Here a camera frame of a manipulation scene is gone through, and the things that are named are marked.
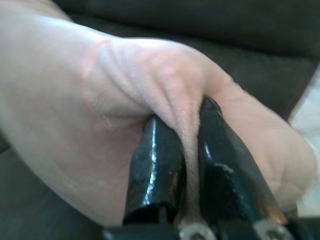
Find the shiny black metal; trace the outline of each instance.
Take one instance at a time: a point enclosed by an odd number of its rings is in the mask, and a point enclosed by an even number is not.
[[[200,210],[210,225],[219,220],[286,222],[248,148],[209,98],[200,110],[198,153]]]
[[[104,240],[179,240],[179,231],[170,224],[139,224],[109,228]]]
[[[252,224],[244,221],[219,222],[213,231],[218,240],[260,240]]]
[[[185,184],[182,143],[173,129],[152,116],[131,160],[123,223],[172,223]]]

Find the pinched skin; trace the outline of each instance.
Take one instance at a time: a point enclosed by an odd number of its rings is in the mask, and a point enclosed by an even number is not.
[[[221,106],[283,208],[314,179],[307,142],[200,52],[77,25],[46,0],[0,0],[0,16],[0,128],[35,174],[97,223],[121,223],[130,159],[151,114],[183,143],[185,220],[197,217],[204,95]]]

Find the clamp jaw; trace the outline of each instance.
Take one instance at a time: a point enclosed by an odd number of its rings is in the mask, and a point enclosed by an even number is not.
[[[320,218],[287,220],[250,151],[205,98],[198,135],[199,206],[207,225],[173,225],[186,193],[177,134],[157,116],[131,160],[122,227],[104,240],[320,240]]]

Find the white surface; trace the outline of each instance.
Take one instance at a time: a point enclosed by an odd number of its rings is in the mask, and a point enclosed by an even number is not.
[[[318,177],[298,203],[298,214],[301,217],[320,216],[320,69],[292,114],[290,123],[307,139],[318,162]]]

